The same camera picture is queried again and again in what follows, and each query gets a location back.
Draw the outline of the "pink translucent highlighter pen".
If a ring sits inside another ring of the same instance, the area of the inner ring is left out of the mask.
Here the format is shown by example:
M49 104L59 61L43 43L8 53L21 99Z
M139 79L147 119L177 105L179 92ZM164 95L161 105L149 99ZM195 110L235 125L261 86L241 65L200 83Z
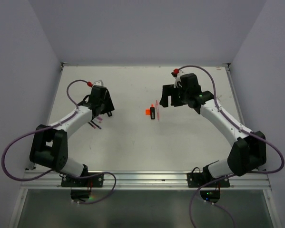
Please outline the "pink translucent highlighter pen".
M160 121L159 102L158 102L158 100L156 100L156 102L155 102L155 109L156 109L156 113L157 113L157 120Z

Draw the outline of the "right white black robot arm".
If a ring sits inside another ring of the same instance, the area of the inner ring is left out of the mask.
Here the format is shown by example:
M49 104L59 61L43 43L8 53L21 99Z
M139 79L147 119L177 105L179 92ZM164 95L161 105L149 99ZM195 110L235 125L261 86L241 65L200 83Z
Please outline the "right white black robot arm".
M226 159L203 167L194 181L211 187L220 177L243 176L265 164L265 135L261 131L252 132L226 112L210 91L202 91L194 73L182 74L174 84L164 85L159 104L162 107L188 105L212 123L231 146Z

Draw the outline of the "black orange highlighter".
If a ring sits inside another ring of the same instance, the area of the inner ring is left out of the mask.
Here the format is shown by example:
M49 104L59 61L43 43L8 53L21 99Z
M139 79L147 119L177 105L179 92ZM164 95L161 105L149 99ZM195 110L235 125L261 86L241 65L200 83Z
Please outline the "black orange highlighter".
M151 107L149 108L149 112L150 112L150 119L155 120L156 113L155 113L155 107L153 104L151 104Z

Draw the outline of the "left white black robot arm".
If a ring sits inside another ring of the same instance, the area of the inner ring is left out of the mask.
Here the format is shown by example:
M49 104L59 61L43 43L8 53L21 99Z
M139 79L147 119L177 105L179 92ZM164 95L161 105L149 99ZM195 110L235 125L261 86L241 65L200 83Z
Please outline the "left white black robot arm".
M29 160L56 172L70 175L76 185L85 186L89 180L87 166L69 157L68 139L99 115L112 116L114 110L108 89L104 86L92 86L88 100L81 101L66 119L50 126L41 124L37 127Z

